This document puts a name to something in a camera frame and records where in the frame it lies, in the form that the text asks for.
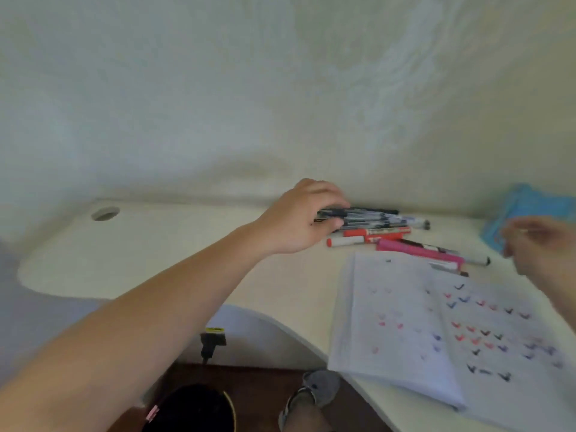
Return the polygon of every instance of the hand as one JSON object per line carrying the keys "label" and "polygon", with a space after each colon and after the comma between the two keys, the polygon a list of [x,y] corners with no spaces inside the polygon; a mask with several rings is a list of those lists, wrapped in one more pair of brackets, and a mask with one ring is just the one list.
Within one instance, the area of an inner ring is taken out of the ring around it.
{"label": "hand", "polygon": [[501,231],[503,255],[545,293],[576,285],[576,230],[551,217],[516,217]]}
{"label": "hand", "polygon": [[324,180],[302,179],[285,192],[252,226],[264,237],[267,252],[296,253],[342,227],[340,218],[314,222],[327,206],[349,208],[340,188]]}

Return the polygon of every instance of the pink marker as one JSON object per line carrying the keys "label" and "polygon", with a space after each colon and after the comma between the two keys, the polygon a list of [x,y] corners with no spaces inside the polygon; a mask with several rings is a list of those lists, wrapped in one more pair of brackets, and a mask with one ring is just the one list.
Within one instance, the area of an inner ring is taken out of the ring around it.
{"label": "pink marker", "polygon": [[463,257],[456,256],[455,254],[435,252],[434,250],[403,244],[402,242],[392,241],[390,239],[380,239],[378,241],[378,246],[376,246],[376,250],[385,252],[401,252],[412,254],[413,256],[427,257],[429,259],[456,262],[458,264],[458,269],[460,269],[462,264],[465,262]]}

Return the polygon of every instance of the drawn heart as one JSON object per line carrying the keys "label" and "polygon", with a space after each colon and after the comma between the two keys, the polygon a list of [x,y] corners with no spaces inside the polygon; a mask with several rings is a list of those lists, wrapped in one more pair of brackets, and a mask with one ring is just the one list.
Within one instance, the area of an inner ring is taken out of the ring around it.
{"label": "drawn heart", "polygon": [[512,375],[510,373],[498,373],[498,375],[504,379],[506,382],[510,382],[510,377],[512,377]]}

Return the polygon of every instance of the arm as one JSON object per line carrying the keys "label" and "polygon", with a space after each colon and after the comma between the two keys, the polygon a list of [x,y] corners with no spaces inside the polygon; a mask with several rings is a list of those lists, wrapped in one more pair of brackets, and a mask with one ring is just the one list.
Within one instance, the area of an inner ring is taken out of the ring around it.
{"label": "arm", "polygon": [[504,256],[543,291],[576,332],[576,230],[551,217],[517,217],[502,229]]}
{"label": "arm", "polygon": [[304,179],[258,220],[164,270],[70,327],[0,392],[9,431],[104,431],[168,368],[242,278],[274,253],[305,249],[342,225],[316,211],[349,206]]}

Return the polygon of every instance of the foot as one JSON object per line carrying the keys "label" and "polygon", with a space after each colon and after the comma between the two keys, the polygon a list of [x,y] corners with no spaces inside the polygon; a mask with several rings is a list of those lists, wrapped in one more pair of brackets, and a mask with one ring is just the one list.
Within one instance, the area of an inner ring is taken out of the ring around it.
{"label": "foot", "polygon": [[334,371],[316,370],[304,373],[302,386],[292,394],[278,416],[280,431],[284,429],[286,419],[296,405],[307,403],[322,408],[334,400],[339,388],[340,375]]}

